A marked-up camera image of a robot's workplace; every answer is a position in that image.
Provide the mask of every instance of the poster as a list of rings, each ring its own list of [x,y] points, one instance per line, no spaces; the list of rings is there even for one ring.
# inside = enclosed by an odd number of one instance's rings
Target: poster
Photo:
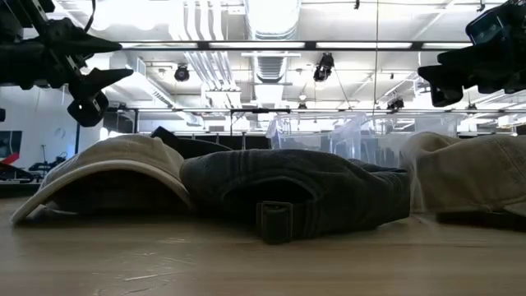
[[[22,131],[0,132],[0,162],[13,164],[20,158]]]

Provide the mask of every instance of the spotlight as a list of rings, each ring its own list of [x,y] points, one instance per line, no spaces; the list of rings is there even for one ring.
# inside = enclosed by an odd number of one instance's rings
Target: spotlight
[[[188,72],[188,65],[178,64],[178,69],[175,71],[175,75],[173,77],[175,77],[175,80],[179,82],[187,81],[190,78],[190,73]]]
[[[404,99],[401,97],[392,99],[389,103],[387,103],[387,109],[388,110],[398,110],[402,109],[404,107]]]
[[[332,53],[323,53],[320,62],[316,65],[314,72],[314,81],[323,82],[332,74],[332,68],[335,66],[335,60],[332,58]]]

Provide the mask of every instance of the beige baseball cap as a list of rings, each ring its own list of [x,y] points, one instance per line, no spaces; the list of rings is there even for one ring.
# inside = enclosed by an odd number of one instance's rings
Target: beige baseball cap
[[[51,170],[45,176],[39,190],[11,217],[11,222],[19,223],[40,205],[51,203],[53,195],[68,185],[107,172],[134,173],[144,178],[155,179],[173,192],[174,197],[179,198],[188,210],[195,210],[187,189],[179,178],[179,169],[183,161],[177,151],[166,146],[159,138],[124,135],[99,141]],[[126,186],[126,180],[122,180],[122,185]],[[82,193],[77,190],[67,198],[74,199]]]
[[[424,132],[400,151],[411,178],[412,212],[499,212],[526,216],[526,137],[461,140]]]

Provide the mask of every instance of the cap brim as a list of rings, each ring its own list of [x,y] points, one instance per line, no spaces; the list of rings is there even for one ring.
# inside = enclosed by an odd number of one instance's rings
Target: cap brim
[[[195,210],[196,207],[193,205],[189,198],[187,189],[182,185],[180,181],[174,178],[169,173],[164,172],[162,169],[158,169],[155,166],[141,163],[134,160],[106,160],[97,162],[94,164],[88,164],[75,169],[69,173],[64,174],[60,178],[54,180],[47,186],[40,188],[24,205],[22,205],[11,217],[11,222],[17,224],[25,219],[33,210],[39,205],[42,205],[50,201],[50,197],[65,187],[69,183],[72,183],[80,178],[89,176],[93,173],[105,172],[110,170],[129,170],[138,173],[146,174],[152,178],[156,178],[168,188],[170,188],[181,200],[188,206],[189,210]]]
[[[519,202],[513,205],[505,206],[504,210],[509,211],[510,213],[521,215],[526,217],[526,202]]]

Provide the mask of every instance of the white wall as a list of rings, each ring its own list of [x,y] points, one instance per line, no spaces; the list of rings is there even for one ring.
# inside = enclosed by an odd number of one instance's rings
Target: white wall
[[[72,157],[75,152],[76,121],[67,112],[72,97],[61,90],[42,90],[34,87],[0,87],[0,107],[7,112],[6,122],[0,131],[22,131],[21,157],[14,163],[19,168],[29,168],[44,160],[53,161],[62,152]],[[97,127],[81,128],[80,150],[99,139]]]

